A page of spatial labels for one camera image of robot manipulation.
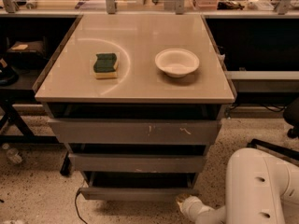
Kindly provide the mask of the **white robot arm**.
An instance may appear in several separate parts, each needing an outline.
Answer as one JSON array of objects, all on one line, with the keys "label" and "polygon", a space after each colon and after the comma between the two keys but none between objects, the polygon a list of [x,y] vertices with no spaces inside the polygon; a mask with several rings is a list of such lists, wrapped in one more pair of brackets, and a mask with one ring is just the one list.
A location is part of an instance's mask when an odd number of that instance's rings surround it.
[{"label": "white robot arm", "polygon": [[180,212],[194,224],[286,224],[299,213],[299,167],[254,148],[228,161],[225,205],[214,209],[199,198],[177,196]]}]

